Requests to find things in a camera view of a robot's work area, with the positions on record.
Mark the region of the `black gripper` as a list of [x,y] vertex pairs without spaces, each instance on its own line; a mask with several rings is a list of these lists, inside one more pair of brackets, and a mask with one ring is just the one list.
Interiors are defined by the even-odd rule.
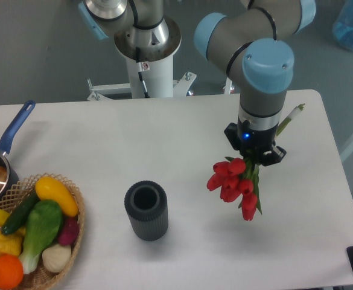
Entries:
[[244,158],[260,158],[262,166],[271,166],[280,163],[286,156],[287,151],[280,146],[276,146],[275,135],[278,123],[269,129],[258,127],[249,120],[238,123],[229,123],[224,130],[224,134],[230,142],[232,148],[239,151]]

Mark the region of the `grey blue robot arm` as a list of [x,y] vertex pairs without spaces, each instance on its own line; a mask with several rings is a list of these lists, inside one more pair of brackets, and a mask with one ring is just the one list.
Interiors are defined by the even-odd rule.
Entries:
[[[181,43],[162,1],[81,1],[79,11],[99,39],[114,40],[129,71],[133,98],[173,97],[173,56]],[[231,146],[270,166],[286,152],[275,142],[294,55],[284,42],[309,25],[314,1],[249,1],[243,14],[205,16],[194,32],[197,51],[240,88],[238,119],[225,129]]]

